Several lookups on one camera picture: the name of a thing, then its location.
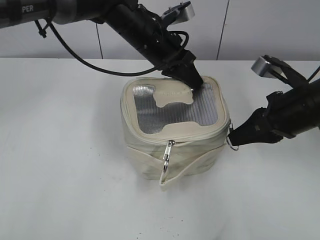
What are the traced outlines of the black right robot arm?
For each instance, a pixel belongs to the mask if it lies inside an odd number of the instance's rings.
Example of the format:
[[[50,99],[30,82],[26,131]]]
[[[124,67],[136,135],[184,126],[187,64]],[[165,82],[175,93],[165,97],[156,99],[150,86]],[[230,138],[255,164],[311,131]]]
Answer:
[[[256,109],[228,134],[232,146],[275,144],[320,126],[320,80],[266,97],[267,107]]]

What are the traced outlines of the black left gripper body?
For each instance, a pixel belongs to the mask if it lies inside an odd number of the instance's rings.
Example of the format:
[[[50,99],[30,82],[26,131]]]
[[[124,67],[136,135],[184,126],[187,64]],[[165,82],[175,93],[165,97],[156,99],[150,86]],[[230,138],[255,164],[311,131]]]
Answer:
[[[185,31],[168,31],[159,16],[134,14],[132,18],[132,46],[153,67],[134,72],[144,75],[161,71],[163,75],[194,75],[195,56],[185,47],[189,34]]]

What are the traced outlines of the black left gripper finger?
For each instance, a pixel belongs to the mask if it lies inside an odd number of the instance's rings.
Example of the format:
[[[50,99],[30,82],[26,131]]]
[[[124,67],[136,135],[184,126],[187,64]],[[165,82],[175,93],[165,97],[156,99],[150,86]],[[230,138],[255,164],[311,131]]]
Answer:
[[[167,69],[163,70],[161,74],[186,84],[192,90],[199,90],[204,83],[193,63],[189,65],[180,63],[168,67]]]

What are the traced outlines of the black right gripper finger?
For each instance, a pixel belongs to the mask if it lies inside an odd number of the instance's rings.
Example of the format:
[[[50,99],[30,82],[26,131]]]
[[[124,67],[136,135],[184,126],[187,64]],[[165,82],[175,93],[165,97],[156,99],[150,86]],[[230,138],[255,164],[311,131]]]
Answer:
[[[232,130],[228,138],[233,146],[270,143],[269,126],[264,117],[266,108],[256,109],[241,126]]]

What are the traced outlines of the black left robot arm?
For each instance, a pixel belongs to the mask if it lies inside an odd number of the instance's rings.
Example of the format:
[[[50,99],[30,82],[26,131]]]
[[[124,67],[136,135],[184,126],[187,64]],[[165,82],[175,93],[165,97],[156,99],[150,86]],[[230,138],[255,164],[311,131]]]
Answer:
[[[195,15],[190,1],[168,8],[162,15],[149,11],[137,0],[3,0],[0,26],[8,28],[24,23],[37,24],[45,38],[51,29],[69,51],[70,47],[55,28],[80,21],[107,24],[152,64],[150,72],[181,81],[192,90],[203,85],[194,62],[196,56],[186,49],[189,34],[169,31],[171,25],[189,21]],[[45,20],[46,25],[39,25]]]

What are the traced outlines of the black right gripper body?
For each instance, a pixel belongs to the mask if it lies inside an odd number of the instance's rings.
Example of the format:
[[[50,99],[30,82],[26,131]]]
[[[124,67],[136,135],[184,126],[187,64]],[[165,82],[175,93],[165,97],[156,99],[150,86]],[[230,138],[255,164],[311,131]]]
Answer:
[[[282,115],[283,96],[282,91],[269,94],[266,97],[267,107],[260,107],[254,111],[255,143],[275,144],[284,138],[296,137],[296,134],[289,130],[287,120]]]

